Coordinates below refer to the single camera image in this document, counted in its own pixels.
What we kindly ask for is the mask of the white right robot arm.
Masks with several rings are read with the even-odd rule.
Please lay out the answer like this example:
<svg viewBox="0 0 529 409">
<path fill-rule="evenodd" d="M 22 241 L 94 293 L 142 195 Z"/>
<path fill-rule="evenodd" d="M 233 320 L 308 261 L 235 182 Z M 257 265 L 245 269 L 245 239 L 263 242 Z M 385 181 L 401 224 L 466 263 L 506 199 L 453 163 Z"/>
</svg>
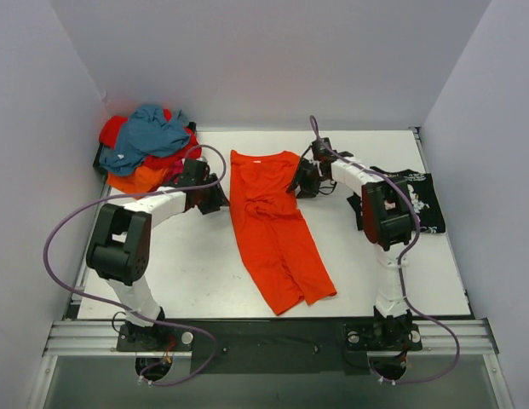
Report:
<svg viewBox="0 0 529 409">
<path fill-rule="evenodd" d="M 383 318 L 407 314 L 400 270 L 417 224 L 407 182 L 357 162 L 348 152 L 339 153 L 327 138 L 316 139 L 306 151 L 312 157 L 301 156 L 287 191 L 299 199 L 329 195 L 339 184 L 353 192 L 348 202 L 355 211 L 357 229 L 374 245 L 377 259 L 375 310 Z"/>
</svg>

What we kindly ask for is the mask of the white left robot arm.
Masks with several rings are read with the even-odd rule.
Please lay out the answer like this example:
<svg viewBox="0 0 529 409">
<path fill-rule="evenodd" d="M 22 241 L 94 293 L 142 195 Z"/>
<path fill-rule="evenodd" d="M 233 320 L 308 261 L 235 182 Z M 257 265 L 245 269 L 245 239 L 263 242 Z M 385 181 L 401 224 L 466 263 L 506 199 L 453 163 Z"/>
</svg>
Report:
<svg viewBox="0 0 529 409">
<path fill-rule="evenodd" d="M 228 205 L 218 176 L 210 171 L 207 162 L 188 159 L 180 175 L 154 195 L 128 204 L 101 207 L 86 264 L 126 306 L 127 326 L 137 331 L 136 341 L 144 349 L 159 350 L 167 338 L 166 329 L 155 322 L 164 317 L 164 311 L 153 298 L 145 278 L 152 230 L 194 207 L 206 215 Z"/>
</svg>

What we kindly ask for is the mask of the pink t-shirt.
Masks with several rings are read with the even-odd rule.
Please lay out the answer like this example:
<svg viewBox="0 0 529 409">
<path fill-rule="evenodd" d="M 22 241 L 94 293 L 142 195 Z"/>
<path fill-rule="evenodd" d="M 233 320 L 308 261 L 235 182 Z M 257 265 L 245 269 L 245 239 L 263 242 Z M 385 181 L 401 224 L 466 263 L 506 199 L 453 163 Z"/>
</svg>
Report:
<svg viewBox="0 0 529 409">
<path fill-rule="evenodd" d="M 176 162 L 174 162 L 170 168 L 170 174 L 169 174 L 169 178 L 174 178 L 178 175 L 180 175 L 183 171 L 183 167 L 184 167 L 184 162 L 182 159 L 180 160 L 177 160 Z"/>
</svg>

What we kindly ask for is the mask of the light orange t-shirt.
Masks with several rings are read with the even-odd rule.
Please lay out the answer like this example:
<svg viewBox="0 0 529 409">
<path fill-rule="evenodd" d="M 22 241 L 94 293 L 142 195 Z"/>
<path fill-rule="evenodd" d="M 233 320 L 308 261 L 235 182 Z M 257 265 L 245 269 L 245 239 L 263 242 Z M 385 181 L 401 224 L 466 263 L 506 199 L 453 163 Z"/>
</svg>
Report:
<svg viewBox="0 0 529 409">
<path fill-rule="evenodd" d="M 122 193 L 149 193 L 161 186 L 167 174 L 167 169 L 155 170 L 142 165 L 129 176 L 117 176 L 109 172 L 106 181 Z"/>
</svg>

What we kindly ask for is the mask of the blue t-shirt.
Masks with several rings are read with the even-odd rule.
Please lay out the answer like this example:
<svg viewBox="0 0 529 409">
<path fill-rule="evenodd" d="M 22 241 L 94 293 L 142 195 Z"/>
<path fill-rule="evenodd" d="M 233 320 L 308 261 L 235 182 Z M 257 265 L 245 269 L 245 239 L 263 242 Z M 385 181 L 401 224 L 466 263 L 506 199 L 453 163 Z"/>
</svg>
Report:
<svg viewBox="0 0 529 409">
<path fill-rule="evenodd" d="M 148 156 L 165 158 L 186 147 L 191 138 L 187 125 L 183 117 L 167 119 L 160 105 L 141 105 L 121 125 L 114 147 L 99 164 L 116 176 L 129 176 Z"/>
</svg>

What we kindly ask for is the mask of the red t-shirt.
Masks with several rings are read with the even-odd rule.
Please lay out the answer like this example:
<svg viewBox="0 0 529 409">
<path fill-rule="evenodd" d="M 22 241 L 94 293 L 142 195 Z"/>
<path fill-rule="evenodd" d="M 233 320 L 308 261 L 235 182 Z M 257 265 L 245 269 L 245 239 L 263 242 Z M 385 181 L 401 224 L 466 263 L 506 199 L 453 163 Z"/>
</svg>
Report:
<svg viewBox="0 0 529 409">
<path fill-rule="evenodd" d="M 169 157 L 157 158 L 154 156 L 148 156 L 140 166 L 144 165 L 151 169 L 160 170 L 170 167 L 174 162 L 183 159 L 186 155 L 189 155 L 192 158 L 196 158 L 201 154 L 201 150 L 197 148 L 198 140 L 196 124 L 193 121 L 189 120 L 187 116 L 181 111 L 172 112 L 171 110 L 164 108 L 164 114 L 167 119 L 179 116 L 179 118 L 183 117 L 183 121 L 188 122 L 188 125 L 185 127 L 185 130 L 191 136 L 190 141 L 186 147 L 182 148 L 179 152 L 170 155 Z M 99 143 L 107 146 L 108 150 L 110 148 L 113 148 L 120 127 L 127 120 L 128 117 L 118 115 L 111 117 L 101 130 L 101 133 L 99 135 Z"/>
</svg>

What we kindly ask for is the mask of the black floral t-shirt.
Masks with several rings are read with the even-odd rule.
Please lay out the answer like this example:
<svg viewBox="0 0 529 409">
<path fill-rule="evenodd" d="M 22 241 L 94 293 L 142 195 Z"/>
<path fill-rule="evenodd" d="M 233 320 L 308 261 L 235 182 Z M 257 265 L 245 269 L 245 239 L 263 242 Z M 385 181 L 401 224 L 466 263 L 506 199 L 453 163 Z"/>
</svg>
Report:
<svg viewBox="0 0 529 409">
<path fill-rule="evenodd" d="M 376 166 L 371 169 L 388 178 L 403 178 L 407 182 L 409 198 L 420 221 L 420 232 L 442 234 L 446 232 L 446 222 L 435 194 L 433 177 L 430 173 L 421 173 L 406 169 L 389 172 Z"/>
</svg>

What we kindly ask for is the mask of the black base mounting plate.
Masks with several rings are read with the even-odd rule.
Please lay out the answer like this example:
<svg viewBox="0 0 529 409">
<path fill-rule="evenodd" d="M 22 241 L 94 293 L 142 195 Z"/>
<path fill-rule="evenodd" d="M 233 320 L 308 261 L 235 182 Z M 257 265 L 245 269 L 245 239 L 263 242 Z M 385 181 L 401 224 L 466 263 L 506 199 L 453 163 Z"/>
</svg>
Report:
<svg viewBox="0 0 529 409">
<path fill-rule="evenodd" d="M 422 350 L 410 318 L 183 320 L 143 334 L 122 325 L 117 350 L 134 352 L 138 373 L 159 380 L 175 358 L 204 375 L 366 374 L 372 366 L 404 374 L 407 355 Z"/>
</svg>

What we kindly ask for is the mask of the aluminium front rail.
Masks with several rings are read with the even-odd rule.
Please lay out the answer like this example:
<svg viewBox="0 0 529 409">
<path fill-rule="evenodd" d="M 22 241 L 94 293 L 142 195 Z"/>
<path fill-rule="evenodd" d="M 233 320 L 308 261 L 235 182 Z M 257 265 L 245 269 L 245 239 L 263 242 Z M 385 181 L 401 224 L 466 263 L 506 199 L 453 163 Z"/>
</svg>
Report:
<svg viewBox="0 0 529 409">
<path fill-rule="evenodd" d="M 461 354 L 498 354 L 499 348 L 487 320 L 444 320 L 455 333 Z M 418 320 L 422 354 L 454 354 L 453 336 L 444 327 Z M 50 330 L 44 355 L 50 356 L 159 356 L 158 351 L 135 351 L 118 347 L 118 334 L 105 320 L 57 321 Z"/>
</svg>

